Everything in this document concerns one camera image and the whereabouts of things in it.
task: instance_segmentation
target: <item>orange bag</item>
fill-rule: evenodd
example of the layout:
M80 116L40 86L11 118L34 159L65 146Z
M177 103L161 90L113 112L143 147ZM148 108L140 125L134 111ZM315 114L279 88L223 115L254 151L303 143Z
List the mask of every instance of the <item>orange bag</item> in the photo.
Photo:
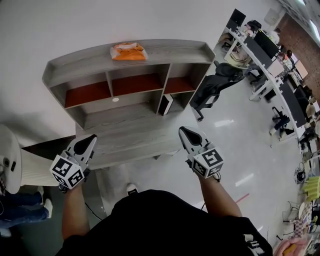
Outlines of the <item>orange bag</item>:
M146 50L137 42L125 42L110 48L111 58L117 61L144 61L148 58Z

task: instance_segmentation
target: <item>computer monitor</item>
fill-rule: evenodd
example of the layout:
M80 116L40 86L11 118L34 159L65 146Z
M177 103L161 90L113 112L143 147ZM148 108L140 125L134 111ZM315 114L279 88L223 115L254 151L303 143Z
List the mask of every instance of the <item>computer monitor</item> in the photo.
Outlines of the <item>computer monitor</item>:
M271 41L271 39L259 30L255 37L254 41L265 51L265 53L272 59L279 52L278 47Z
M234 9L230 20L234 21L238 25L238 27L241 27L245 18L246 18L246 15L244 15L241 11Z

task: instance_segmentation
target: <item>white sneaker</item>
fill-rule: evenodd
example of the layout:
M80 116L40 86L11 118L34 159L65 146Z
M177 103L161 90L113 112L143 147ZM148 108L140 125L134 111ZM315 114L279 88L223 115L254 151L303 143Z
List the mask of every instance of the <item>white sneaker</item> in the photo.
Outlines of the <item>white sneaker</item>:
M9 228L1 228L0 227L0 235L2 238L10 238L11 232L10 232Z
M44 204L44 193L45 193L45 190L44 190L44 187L43 186L38 186L38 189L37 191L41 194L41 204L43 205Z
M49 212L49 216L48 216L48 219L50 219L52 217L52 210L53 210L53 205L52 205L52 202L49 198L47 198L45 200L45 203L44 203L44 208L46 208Z
M130 196L133 194L138 194L139 192L135 184L129 183L126 186L126 193L128 194L128 196Z

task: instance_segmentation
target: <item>white floor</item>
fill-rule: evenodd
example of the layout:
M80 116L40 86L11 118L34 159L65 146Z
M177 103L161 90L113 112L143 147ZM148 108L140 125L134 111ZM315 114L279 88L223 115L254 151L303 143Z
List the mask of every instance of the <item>white floor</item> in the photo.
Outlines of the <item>white floor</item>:
M223 62L220 48L216 47L215 52L216 59ZM273 246L276 235L284 232L283 211L289 209L288 201L297 201L299 186L294 171L302 158L296 140L270 147L274 104L264 99L249 101L250 95L251 87L245 78L224 90L212 108L204 109L204 120L198 124L223 153L222 185L235 201L249 194L238 202L242 214ZM200 185L186 159L187 153L179 151L158 160L144 159L97 171L106 213L126 195L127 183L136 184L140 191L172 192L200 208Z

